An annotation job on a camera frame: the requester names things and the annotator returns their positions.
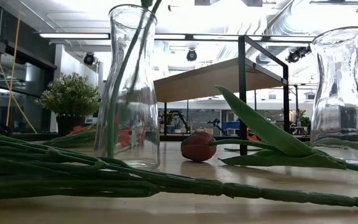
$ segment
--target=glass carafe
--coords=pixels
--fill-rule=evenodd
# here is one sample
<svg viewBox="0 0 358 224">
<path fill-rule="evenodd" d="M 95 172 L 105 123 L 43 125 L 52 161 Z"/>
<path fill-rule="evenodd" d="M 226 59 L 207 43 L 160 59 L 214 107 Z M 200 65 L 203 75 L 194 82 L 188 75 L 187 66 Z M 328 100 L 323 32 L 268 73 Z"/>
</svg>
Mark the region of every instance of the glass carafe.
<svg viewBox="0 0 358 224">
<path fill-rule="evenodd" d="M 112 64 L 99 109 L 96 155 L 154 169 L 160 163 L 160 130 L 154 84 L 147 74 L 157 20 L 147 9 L 130 4 L 112 8 L 110 20 Z"/>
<path fill-rule="evenodd" d="M 311 146 L 358 163 L 358 27 L 313 40 L 319 84 L 311 119 Z"/>
</svg>

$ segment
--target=cable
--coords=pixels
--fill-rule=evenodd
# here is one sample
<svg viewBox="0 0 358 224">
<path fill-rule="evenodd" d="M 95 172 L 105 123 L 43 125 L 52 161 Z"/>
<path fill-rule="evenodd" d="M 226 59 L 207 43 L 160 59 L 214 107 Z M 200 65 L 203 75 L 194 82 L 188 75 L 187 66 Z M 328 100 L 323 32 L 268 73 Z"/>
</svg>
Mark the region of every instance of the cable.
<svg viewBox="0 0 358 224">
<path fill-rule="evenodd" d="M 6 111 L 6 126 L 9 126 L 9 115 L 11 113 L 11 101 L 12 101 L 12 86 L 13 86 L 13 75 L 15 73 L 15 61 L 16 61 L 16 53 L 17 53 L 17 42 L 19 40 L 19 28 L 20 28 L 20 5 L 19 5 L 19 13 L 17 15 L 17 29 L 16 29 L 16 40 L 15 40 L 15 49 L 13 53 L 13 64 L 12 64 L 12 75 L 11 75 L 11 87 L 9 88 L 9 101 L 7 104 L 7 111 Z"/>
<path fill-rule="evenodd" d="M 2 75 L 4 76 L 4 81 L 5 81 L 6 86 L 8 87 L 9 91 L 12 91 L 12 88 L 10 88 L 10 86 L 9 86 L 9 84 L 8 84 L 8 82 L 7 82 L 4 69 L 2 68 L 1 60 L 0 60 L 0 69 L 1 69 Z M 29 124 L 29 126 L 31 127 L 31 129 L 34 131 L 35 134 L 37 134 L 37 131 L 36 131 L 35 128 L 31 125 L 29 119 L 28 119 L 27 116 L 24 114 L 22 108 L 20 107 L 20 105 L 19 105 L 19 103 L 17 102 L 17 100 L 16 100 L 16 98 L 15 98 L 14 95 L 12 95 L 12 99 L 15 101 L 15 103 L 16 103 L 16 105 L 17 105 L 17 108 L 18 108 L 19 111 L 22 113 L 24 119 L 27 121 L 27 123 Z"/>
</svg>

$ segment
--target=wooden tabletop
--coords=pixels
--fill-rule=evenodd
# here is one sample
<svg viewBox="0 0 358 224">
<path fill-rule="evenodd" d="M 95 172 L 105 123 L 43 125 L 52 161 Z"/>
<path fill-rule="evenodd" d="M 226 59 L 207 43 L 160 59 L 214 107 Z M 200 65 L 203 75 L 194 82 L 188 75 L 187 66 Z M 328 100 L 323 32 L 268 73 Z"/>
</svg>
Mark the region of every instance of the wooden tabletop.
<svg viewBox="0 0 358 224">
<path fill-rule="evenodd" d="M 160 171 L 225 182 L 358 196 L 358 172 L 297 167 L 230 167 L 218 161 L 238 155 L 221 146 L 204 164 L 182 158 L 179 142 L 161 143 Z M 0 224 L 43 223 L 358 223 L 358 208 L 310 203 L 158 194 L 150 198 L 42 197 L 0 200 Z"/>
</svg>

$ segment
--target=window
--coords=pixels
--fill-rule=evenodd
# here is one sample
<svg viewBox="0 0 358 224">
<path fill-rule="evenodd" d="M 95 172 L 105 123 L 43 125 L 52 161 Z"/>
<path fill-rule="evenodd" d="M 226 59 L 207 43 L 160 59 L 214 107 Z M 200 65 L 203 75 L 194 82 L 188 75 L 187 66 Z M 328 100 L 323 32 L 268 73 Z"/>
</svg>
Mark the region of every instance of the window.
<svg viewBox="0 0 358 224">
<path fill-rule="evenodd" d="M 307 100 L 314 100 L 315 96 L 316 96 L 315 94 L 307 94 L 306 99 Z"/>
<path fill-rule="evenodd" d="M 15 99 L 19 103 L 20 108 L 27 116 L 33 127 L 37 131 L 41 131 L 43 113 L 42 107 L 34 103 L 36 97 L 16 92 L 13 92 L 13 95 L 15 96 Z M 8 103 L 9 91 L 0 89 L 0 122 L 3 124 L 6 123 Z M 11 101 L 9 120 L 9 127 L 12 129 L 12 131 L 20 133 L 33 133 L 33 130 L 18 109 L 14 100 Z"/>
<path fill-rule="evenodd" d="M 8 83 L 11 81 L 13 56 L 1 55 L 1 63 Z M 6 86 L 3 74 L 0 73 L 0 85 Z M 40 95 L 45 90 L 45 72 L 30 63 L 16 59 L 13 75 L 13 89 Z"/>
</svg>

